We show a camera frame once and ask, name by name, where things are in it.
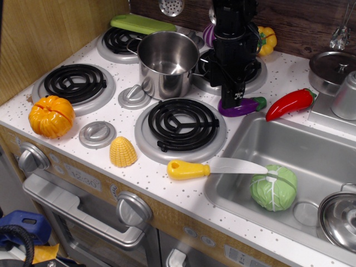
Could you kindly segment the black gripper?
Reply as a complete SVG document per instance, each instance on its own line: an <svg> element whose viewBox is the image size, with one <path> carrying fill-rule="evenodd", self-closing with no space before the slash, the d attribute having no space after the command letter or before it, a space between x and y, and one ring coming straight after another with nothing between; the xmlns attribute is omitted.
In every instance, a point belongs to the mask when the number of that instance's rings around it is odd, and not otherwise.
<svg viewBox="0 0 356 267"><path fill-rule="evenodd" d="M249 67L260 52L261 37L255 24L215 25L214 51L209 56L210 84L221 86L224 109L240 106Z"/></svg>

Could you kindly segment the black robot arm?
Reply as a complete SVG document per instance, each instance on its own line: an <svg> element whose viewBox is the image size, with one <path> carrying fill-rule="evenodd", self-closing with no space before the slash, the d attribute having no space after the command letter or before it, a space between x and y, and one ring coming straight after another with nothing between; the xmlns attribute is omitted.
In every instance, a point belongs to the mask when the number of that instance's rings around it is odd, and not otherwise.
<svg viewBox="0 0 356 267"><path fill-rule="evenodd" d="M214 51L209 59L210 84L221 87L221 105L240 105L245 82L260 68L256 55L261 38L252 22L257 1L213 1L216 17Z"/></svg>

